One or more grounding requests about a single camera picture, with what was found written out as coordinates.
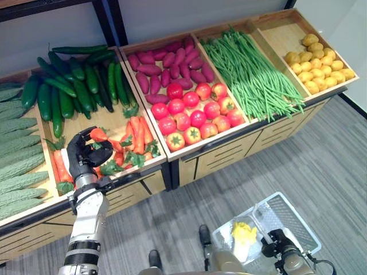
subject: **red tomato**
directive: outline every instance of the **red tomato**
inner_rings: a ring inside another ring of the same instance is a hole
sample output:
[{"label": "red tomato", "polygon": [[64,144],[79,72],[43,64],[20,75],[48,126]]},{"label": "red tomato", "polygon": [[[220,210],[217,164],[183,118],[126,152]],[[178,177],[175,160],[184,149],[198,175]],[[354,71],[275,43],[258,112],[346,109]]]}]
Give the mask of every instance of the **red tomato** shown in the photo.
[{"label": "red tomato", "polygon": [[215,101],[227,96],[227,86],[223,83],[217,83],[212,86],[211,97]]},{"label": "red tomato", "polygon": [[169,135],[176,131],[176,123],[170,117],[164,117],[158,122],[158,127],[163,135]]},{"label": "red tomato", "polygon": [[195,93],[198,94],[198,96],[200,97],[202,101],[210,98],[211,91],[212,89],[210,88],[209,84],[207,83],[199,83],[197,84],[195,88]]},{"label": "red tomato", "polygon": [[196,127],[187,128],[183,137],[188,145],[197,143],[201,140],[200,130]]},{"label": "red tomato", "polygon": [[182,149],[185,146],[185,139],[180,133],[170,133],[167,136],[166,143],[168,148],[174,152]]},{"label": "red tomato", "polygon": [[155,119],[160,120],[168,116],[168,109],[164,103],[156,103],[151,107],[151,112]]},{"label": "red tomato", "polygon": [[206,121],[206,115],[203,111],[196,110],[190,115],[191,126],[200,128]]},{"label": "red tomato", "polygon": [[184,95],[184,90],[179,83],[171,83],[167,86],[167,95],[172,99],[181,99]]},{"label": "red tomato", "polygon": [[204,106],[204,112],[207,119],[215,119],[220,115],[220,106],[217,102],[209,102]]},{"label": "red tomato", "polygon": [[200,133],[203,139],[207,139],[211,136],[215,136],[216,134],[218,134],[218,129],[213,123],[204,123],[200,127]]},{"label": "red tomato", "polygon": [[231,127],[235,127],[245,122],[245,120],[242,117],[241,112],[237,109],[230,110],[227,113],[227,118],[229,119],[229,122],[231,123]]},{"label": "red tomato", "polygon": [[182,100],[188,108],[195,108],[200,101],[199,96],[195,92],[185,93]]},{"label": "red tomato", "polygon": [[171,115],[175,115],[176,113],[181,113],[185,109],[185,104],[181,99],[172,99],[168,103],[168,111]]},{"label": "red tomato", "polygon": [[230,110],[233,110],[235,108],[235,103],[229,96],[222,97],[218,100],[218,103],[220,106],[221,115],[226,115]]},{"label": "red tomato", "polygon": [[218,132],[222,133],[231,127],[231,122],[229,122],[229,118],[225,116],[217,116],[213,119],[213,123],[217,126]]}]

